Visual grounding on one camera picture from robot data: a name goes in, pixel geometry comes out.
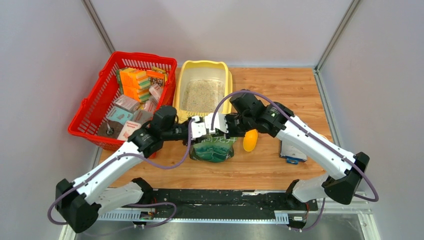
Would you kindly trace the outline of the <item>yellow litter scoop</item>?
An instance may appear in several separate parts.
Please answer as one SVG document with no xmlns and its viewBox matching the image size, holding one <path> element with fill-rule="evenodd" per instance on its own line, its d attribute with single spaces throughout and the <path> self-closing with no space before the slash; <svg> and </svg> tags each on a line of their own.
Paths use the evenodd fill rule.
<svg viewBox="0 0 424 240">
<path fill-rule="evenodd" d="M 243 149 L 246 152 L 252 152 L 257 145 L 259 133 L 256 129 L 249 130 L 245 133 L 243 138 Z"/>
</svg>

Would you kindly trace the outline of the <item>green cat litter bag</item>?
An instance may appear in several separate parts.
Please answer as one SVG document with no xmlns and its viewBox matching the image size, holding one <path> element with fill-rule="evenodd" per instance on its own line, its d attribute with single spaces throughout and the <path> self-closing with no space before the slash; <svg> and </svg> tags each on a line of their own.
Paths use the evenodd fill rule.
<svg viewBox="0 0 424 240">
<path fill-rule="evenodd" d="M 234 156 L 233 145 L 237 139 L 237 137 L 208 136 L 200 143 L 196 143 L 190 147 L 189 157 L 197 161 L 211 163 L 224 162 Z"/>
</svg>

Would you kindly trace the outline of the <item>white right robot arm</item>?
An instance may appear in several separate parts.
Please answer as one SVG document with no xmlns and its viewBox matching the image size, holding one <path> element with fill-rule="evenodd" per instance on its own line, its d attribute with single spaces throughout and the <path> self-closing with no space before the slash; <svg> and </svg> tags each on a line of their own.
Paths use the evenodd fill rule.
<svg viewBox="0 0 424 240">
<path fill-rule="evenodd" d="M 230 133 L 241 134 L 256 129 L 297 148 L 326 171 L 319 177 L 294 180 L 285 195 L 289 208 L 299 209 L 305 202 L 318 198 L 330 198 L 349 205 L 354 197 L 359 196 L 356 191 L 361 180 L 370 182 L 365 176 L 370 160 L 367 154 L 354 154 L 328 141 L 283 104 L 249 90 L 230 93 L 223 98 L 226 100 L 236 110 L 227 116 Z"/>
</svg>

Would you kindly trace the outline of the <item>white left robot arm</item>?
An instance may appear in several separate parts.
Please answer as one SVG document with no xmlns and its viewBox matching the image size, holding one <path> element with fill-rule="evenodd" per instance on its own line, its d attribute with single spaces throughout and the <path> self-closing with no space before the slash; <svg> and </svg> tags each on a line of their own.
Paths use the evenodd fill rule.
<svg viewBox="0 0 424 240">
<path fill-rule="evenodd" d="M 156 168 L 170 170 L 184 160 L 165 166 L 148 158 L 163 147 L 165 141 L 182 140 L 187 147 L 194 139 L 199 116 L 176 123 L 177 111 L 172 106 L 161 107 L 152 121 L 130 135 L 127 141 L 100 165 L 73 181 L 62 179 L 55 186 L 55 201 L 47 210 L 48 220 L 55 225 L 68 225 L 77 234 L 88 230 L 104 213 L 123 206 L 138 204 L 153 207 L 153 194 L 141 178 L 123 187 L 109 186 L 134 166 L 146 162 Z"/>
</svg>

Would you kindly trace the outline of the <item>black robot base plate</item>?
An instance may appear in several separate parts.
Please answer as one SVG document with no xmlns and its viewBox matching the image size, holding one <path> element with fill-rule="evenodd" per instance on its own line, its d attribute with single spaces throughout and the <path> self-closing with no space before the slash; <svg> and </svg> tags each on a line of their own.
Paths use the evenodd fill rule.
<svg viewBox="0 0 424 240">
<path fill-rule="evenodd" d="M 138 204 L 154 206 L 154 220 L 274 220 L 275 212 L 296 212 L 304 216 L 317 211 L 316 200 L 289 203 L 281 190 L 167 189 L 147 192 Z"/>
</svg>

